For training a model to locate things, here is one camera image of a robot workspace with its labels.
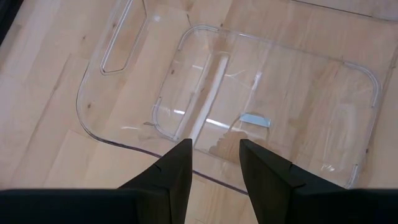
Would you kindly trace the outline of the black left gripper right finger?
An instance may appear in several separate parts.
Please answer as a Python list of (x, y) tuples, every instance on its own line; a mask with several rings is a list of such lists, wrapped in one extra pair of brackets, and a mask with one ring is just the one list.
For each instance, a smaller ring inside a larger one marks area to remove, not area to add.
[(398, 224), (398, 189), (345, 189), (248, 139), (239, 159), (259, 224)]

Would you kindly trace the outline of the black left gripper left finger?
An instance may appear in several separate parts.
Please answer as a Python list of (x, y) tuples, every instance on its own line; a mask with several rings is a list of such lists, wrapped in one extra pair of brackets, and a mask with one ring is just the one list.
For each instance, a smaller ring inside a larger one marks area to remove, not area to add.
[(0, 224), (184, 224), (192, 164), (184, 139), (116, 189), (0, 190)]

